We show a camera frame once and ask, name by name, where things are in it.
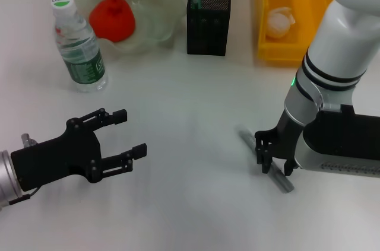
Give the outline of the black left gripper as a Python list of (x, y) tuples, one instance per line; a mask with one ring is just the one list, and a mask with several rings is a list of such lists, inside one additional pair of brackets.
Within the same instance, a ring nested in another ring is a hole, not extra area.
[(134, 160), (147, 156), (147, 145), (101, 158), (100, 143), (93, 130), (127, 121), (125, 109), (108, 113), (104, 108), (67, 121), (65, 132), (54, 139), (11, 153), (21, 190), (26, 192), (64, 177), (79, 175), (89, 182), (133, 171)]

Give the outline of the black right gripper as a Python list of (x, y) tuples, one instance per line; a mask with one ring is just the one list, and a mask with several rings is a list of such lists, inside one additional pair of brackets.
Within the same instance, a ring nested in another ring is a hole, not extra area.
[(261, 165), (262, 173), (268, 173), (271, 168), (272, 158), (285, 159), (284, 175), (290, 176), (294, 170), (294, 153), (298, 137), (303, 129), (284, 110), (276, 127), (257, 131), (254, 135), (256, 140), (256, 159)]

